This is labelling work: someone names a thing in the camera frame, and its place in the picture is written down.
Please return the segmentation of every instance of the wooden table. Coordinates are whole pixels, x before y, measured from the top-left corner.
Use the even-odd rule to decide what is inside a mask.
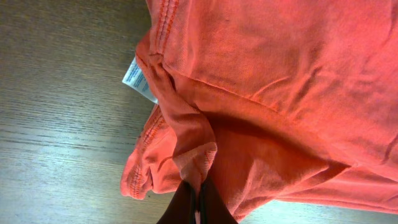
[[[141,0],[0,2],[0,223],[155,223],[163,214],[172,194],[119,193],[153,107],[121,79],[149,27]],[[398,218],[273,202],[243,223],[266,221]]]

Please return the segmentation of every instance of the clothing label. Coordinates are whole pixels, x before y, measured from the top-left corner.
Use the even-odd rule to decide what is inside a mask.
[[[129,70],[127,70],[122,82],[129,87],[137,90],[139,93],[144,95],[144,97],[150,99],[152,102],[157,104],[157,98],[150,91],[144,73],[136,63],[136,58],[134,58],[134,60],[131,62]]]

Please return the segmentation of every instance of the care label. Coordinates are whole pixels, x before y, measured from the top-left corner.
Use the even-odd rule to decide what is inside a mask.
[[[129,87],[137,90],[139,93],[144,95],[144,97],[150,99],[152,102],[157,104],[157,98],[150,91],[144,73],[136,63],[136,58],[134,58],[134,60],[131,62],[129,70],[127,70],[126,74],[124,75],[122,82]]]

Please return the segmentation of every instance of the wrinkle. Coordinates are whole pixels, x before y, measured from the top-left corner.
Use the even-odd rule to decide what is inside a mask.
[[[395,136],[395,138],[388,144],[387,146],[387,150],[386,150],[386,154],[384,155],[384,159],[381,162],[381,165],[385,164],[389,158],[390,158],[390,154],[394,148],[394,146],[398,143],[398,134]]]
[[[168,157],[162,159],[162,161],[159,164],[159,167],[157,168],[157,171],[160,172],[160,170],[162,169],[163,165],[171,158],[172,158],[171,156],[168,156]]]
[[[260,88],[260,90],[258,90],[257,92],[255,92],[252,96],[252,98],[255,98],[256,96],[260,95],[263,91],[266,91],[268,89],[270,89],[271,87],[275,87],[276,85],[280,85],[281,83],[287,81],[290,77],[283,77],[283,78],[279,78],[269,84],[267,84],[266,86]]]
[[[302,101],[304,96],[308,93],[308,91],[311,89],[312,85],[314,84],[315,78],[321,69],[322,67],[317,67],[313,70],[310,77],[307,78],[302,87],[299,89],[298,93],[294,96],[289,106],[290,110],[293,110],[295,106],[297,106]]]
[[[392,31],[394,30],[398,19],[398,2],[391,1],[391,26],[390,31],[388,32],[388,38],[391,36]]]

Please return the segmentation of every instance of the seam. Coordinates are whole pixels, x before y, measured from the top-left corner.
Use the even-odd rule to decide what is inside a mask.
[[[174,17],[175,17],[175,15],[176,15],[176,13],[177,13],[177,7],[178,7],[179,2],[180,2],[179,0],[176,0],[176,1],[174,2],[174,7],[173,7],[172,16],[171,16],[170,21],[169,21],[169,24],[168,24],[168,26],[167,26],[166,37],[165,37],[165,39],[164,39],[164,43],[163,43],[163,47],[162,47],[162,52],[163,52],[163,53],[164,53],[164,50],[165,50],[166,45],[167,45],[167,40],[169,39],[169,36],[170,36],[170,31],[171,31],[171,28],[172,28],[172,25],[173,25]]]
[[[141,61],[141,63],[145,66],[145,67],[147,67],[148,69],[149,69],[149,67],[148,67],[148,65],[145,63],[145,61],[137,54],[137,52],[136,52],[136,58],[138,58],[140,61]]]
[[[207,160],[207,165],[210,165],[209,155],[207,154],[207,150],[205,150],[205,157]]]
[[[137,168],[134,171],[134,177],[131,181],[131,183],[129,184],[129,188],[130,188],[130,194],[133,195],[135,198],[137,198],[137,196],[139,195],[139,185],[141,183],[142,180],[142,176],[141,176],[141,154],[143,153],[144,149],[147,147],[148,142],[153,139],[153,136],[156,134],[157,129],[159,128],[158,124],[159,124],[159,119],[161,118],[161,116],[159,116],[159,112],[157,112],[156,114],[154,114],[154,116],[156,116],[155,121],[150,124],[152,127],[146,131],[145,133],[145,139],[142,140],[142,142],[137,145],[136,149],[138,150],[138,165]]]
[[[197,163],[196,158],[193,158],[193,159],[192,159],[192,162],[193,162],[193,165],[195,166],[195,168],[199,171],[201,182],[205,181],[205,180],[204,180],[204,179],[205,179],[205,178],[204,178],[204,174],[202,174],[202,171],[201,171],[200,167],[198,166],[198,163]]]
[[[163,120],[163,121],[161,121],[161,123],[159,123],[159,126],[160,125],[163,125],[163,123],[165,123],[165,121]],[[165,134],[164,134],[164,136],[162,137],[162,138],[160,138],[160,139],[157,139],[157,141],[155,142],[155,143],[153,143],[153,142],[151,142],[151,144],[152,144],[152,147],[156,147],[156,146],[158,146],[159,145],[159,143],[163,140],[163,139],[165,139],[166,137],[168,137],[168,135],[169,135],[169,133],[170,133],[170,129],[171,128],[167,128],[167,130],[166,130],[166,132],[165,132]]]
[[[160,39],[160,35],[159,35],[159,31],[160,31],[160,23],[162,20],[162,15],[163,15],[163,10],[164,10],[164,2],[165,0],[162,1],[161,7],[160,7],[160,13],[159,13],[159,20],[157,21],[157,30],[156,30],[156,36],[155,36],[155,46],[157,46],[157,44],[159,43],[159,39]]]
[[[199,80],[199,79],[196,79],[196,78],[192,78],[192,77],[183,75],[183,74],[181,74],[179,71],[172,69],[172,67],[171,67],[170,65],[168,65],[168,63],[167,63],[165,60],[162,60],[162,61],[163,61],[163,63],[162,63],[162,68],[163,68],[168,74],[171,74],[171,72],[169,72],[169,71],[173,71],[175,74],[180,75],[180,76],[182,76],[182,77],[189,78],[189,79],[191,79],[191,80],[194,80],[194,81],[197,81],[197,82],[200,82],[200,83],[204,83],[204,84],[206,84],[206,85],[208,85],[208,86],[212,86],[213,88],[217,88],[217,89],[219,89],[219,90],[226,91],[227,93],[230,93],[230,94],[232,94],[232,95],[238,96],[238,97],[240,97],[240,98],[243,98],[243,99],[245,99],[245,100],[251,101],[251,102],[253,102],[253,103],[257,103],[257,104],[259,104],[259,105],[261,105],[261,106],[267,108],[268,110],[274,112],[275,114],[277,114],[278,116],[280,116],[282,119],[284,119],[284,120],[286,120],[286,121],[288,121],[288,122],[290,122],[290,123],[292,123],[292,124],[294,124],[294,125],[296,125],[296,126],[300,126],[300,127],[306,128],[306,130],[307,130],[308,133],[313,134],[314,136],[316,136],[317,138],[319,138],[319,139],[322,140],[323,142],[327,142],[326,140],[324,140],[323,138],[321,138],[317,133],[315,133],[315,132],[312,131],[312,130],[309,130],[310,127],[308,127],[305,123],[298,123],[298,122],[296,122],[296,121],[287,119],[287,118],[285,118],[285,116],[283,116],[282,114],[280,114],[278,111],[276,111],[276,110],[274,110],[274,109],[268,107],[267,105],[264,105],[264,104],[262,104],[262,103],[260,103],[260,102],[258,102],[258,101],[254,101],[254,100],[252,100],[252,99],[250,99],[250,98],[246,98],[246,97],[244,97],[244,96],[241,96],[241,95],[239,95],[239,94],[237,94],[237,93],[234,93],[234,92],[232,92],[232,91],[230,91],[230,90],[227,90],[227,89],[225,89],[225,88],[222,88],[222,87],[220,87],[220,86],[217,86],[217,85],[214,85],[214,84],[212,84],[212,83],[207,83],[207,82],[204,82],[204,81],[202,81],[202,80]],[[339,148],[337,148],[337,147],[334,147],[334,146],[333,146],[333,148],[335,148],[336,150],[339,150],[339,151],[345,153],[344,151],[342,151],[341,149],[339,149]],[[356,161],[354,161],[354,163],[353,163],[351,166],[356,166],[356,165],[358,165],[358,163],[357,163]]]
[[[167,0],[167,2],[164,1],[164,3],[166,3],[165,6],[164,6],[164,7],[166,7],[166,13],[164,15],[164,21],[163,21],[162,28],[160,29],[160,33],[159,33],[159,41],[158,41],[158,45],[156,46],[157,47],[157,51],[160,50],[160,43],[161,43],[162,38],[164,37],[164,34],[165,34],[164,30],[165,30],[165,26],[167,25],[167,18],[168,18],[169,9],[170,9],[170,0]]]

